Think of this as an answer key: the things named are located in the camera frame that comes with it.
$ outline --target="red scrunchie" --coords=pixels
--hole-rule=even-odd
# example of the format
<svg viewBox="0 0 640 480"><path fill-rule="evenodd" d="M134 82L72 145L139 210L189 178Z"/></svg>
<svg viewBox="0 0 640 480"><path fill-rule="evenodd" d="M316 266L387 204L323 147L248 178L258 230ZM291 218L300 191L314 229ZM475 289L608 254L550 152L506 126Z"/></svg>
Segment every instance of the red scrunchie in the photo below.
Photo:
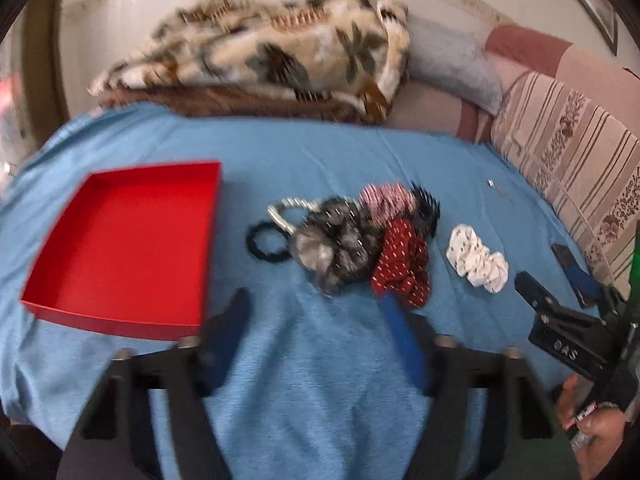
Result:
<svg viewBox="0 0 640 480"><path fill-rule="evenodd" d="M415 233L411 222L406 218L392 220L385 232L371 288L379 295L395 290L405 306L424 306L431 291L427 263L427 244Z"/></svg>

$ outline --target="striped fabric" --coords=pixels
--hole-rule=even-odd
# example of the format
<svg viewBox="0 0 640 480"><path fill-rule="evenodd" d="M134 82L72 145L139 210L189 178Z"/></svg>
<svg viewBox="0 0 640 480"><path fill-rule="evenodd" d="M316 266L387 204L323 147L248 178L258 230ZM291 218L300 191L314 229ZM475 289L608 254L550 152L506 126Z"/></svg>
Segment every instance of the striped fabric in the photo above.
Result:
<svg viewBox="0 0 640 480"><path fill-rule="evenodd" d="M506 95L492 143L552 205L593 276L625 295L640 218L640 143L580 92L537 72Z"/></svg>

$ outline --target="red tray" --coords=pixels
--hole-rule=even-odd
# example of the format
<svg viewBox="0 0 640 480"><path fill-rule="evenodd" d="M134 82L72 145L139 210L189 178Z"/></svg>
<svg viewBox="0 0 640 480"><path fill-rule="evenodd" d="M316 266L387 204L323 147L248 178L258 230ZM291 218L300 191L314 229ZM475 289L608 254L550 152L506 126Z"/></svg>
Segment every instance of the red tray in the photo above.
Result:
<svg viewBox="0 0 640 480"><path fill-rule="evenodd" d="M91 174L49 234L22 302L37 318L144 339L198 332L218 162Z"/></svg>

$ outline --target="bolt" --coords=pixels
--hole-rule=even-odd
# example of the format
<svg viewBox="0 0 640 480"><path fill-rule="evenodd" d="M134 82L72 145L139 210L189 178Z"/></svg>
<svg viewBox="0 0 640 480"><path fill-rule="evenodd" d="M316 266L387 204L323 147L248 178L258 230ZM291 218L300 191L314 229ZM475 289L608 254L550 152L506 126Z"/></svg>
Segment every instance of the bolt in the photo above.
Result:
<svg viewBox="0 0 640 480"><path fill-rule="evenodd" d="M133 357L133 348L121 348L116 352L116 355L113 356L114 361L126 361L127 359L131 359Z"/></svg>
<svg viewBox="0 0 640 480"><path fill-rule="evenodd" d="M178 341L178 348L194 348L200 344L200 338L196 335L188 335Z"/></svg>
<svg viewBox="0 0 640 480"><path fill-rule="evenodd" d="M438 334L435 337L434 342L436 343L436 346L441 346L443 348L457 348L460 346L460 342L452 335Z"/></svg>
<svg viewBox="0 0 640 480"><path fill-rule="evenodd" d="M509 359L520 359L522 357L522 352L520 352L520 349L515 346L507 346L502 353Z"/></svg>

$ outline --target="bed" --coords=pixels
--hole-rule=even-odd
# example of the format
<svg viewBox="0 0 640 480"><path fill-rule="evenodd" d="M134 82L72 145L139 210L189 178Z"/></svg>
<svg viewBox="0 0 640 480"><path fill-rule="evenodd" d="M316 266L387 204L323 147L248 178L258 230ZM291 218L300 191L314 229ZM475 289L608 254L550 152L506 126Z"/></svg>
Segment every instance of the bed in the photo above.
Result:
<svg viewBox="0 0 640 480"><path fill-rule="evenodd" d="M412 386L367 284L327 298L294 262L259 262L244 247L270 203L357 196L368 183L424 186L442 204L429 241L432 292L420 313L468 348L518 346L551 389L569 370L531 345L534 312L516 293L520 270L565 306L577 300L548 248L581 251L545 200L489 145L449 136L295 120L185 119L131 105L85 114L27 163L0 208L0 398L13 420L30 422L64 447L108 359L124 347L169 343L83 332L36 320L19 298L47 232L92 171L169 161L220 160L224 184L209 272L210 314L238 286L254 315L225 385L206 399L234 478L400 479L429 401ZM492 180L493 187L488 185ZM445 257L453 227L473 226L504 253L510 276L490 294L460 278ZM166 410L153 397L165 478L177 479ZM462 468L474 458L482 392L473 396Z"/></svg>

